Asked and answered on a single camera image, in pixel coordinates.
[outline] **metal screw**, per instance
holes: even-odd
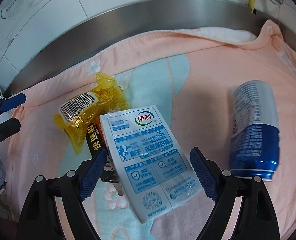
[[[40,182],[43,180],[43,176],[39,175],[38,177],[36,177],[35,181],[36,182]]]
[[[228,170],[223,170],[223,176],[229,177],[231,175],[231,172]]]
[[[257,181],[257,182],[261,182],[261,177],[259,177],[259,176],[254,176],[254,180]]]
[[[67,176],[68,176],[68,177],[73,177],[73,176],[75,176],[75,171],[68,171],[68,172],[67,172]]]

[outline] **white box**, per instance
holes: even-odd
[[[144,223],[182,205],[200,182],[156,106],[100,116],[123,190]]]

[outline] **embroidered flower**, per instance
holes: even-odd
[[[87,71],[88,76],[91,76],[93,73],[97,73],[101,70],[100,62],[101,60],[92,60],[89,62],[90,66]]]
[[[103,198],[107,201],[107,207],[110,210],[126,208],[127,200],[124,196],[119,196],[117,190],[111,183],[107,183],[107,189],[103,192]]]

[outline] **yellow snack package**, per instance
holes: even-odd
[[[64,103],[59,107],[59,114],[54,116],[56,125],[69,136],[76,154],[81,153],[87,126],[93,117],[109,110],[128,109],[123,90],[113,77],[97,73],[96,78],[97,87]]]

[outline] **shield icon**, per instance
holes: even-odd
[[[140,174],[137,171],[134,171],[131,173],[131,177],[135,180],[138,180],[140,178]]]

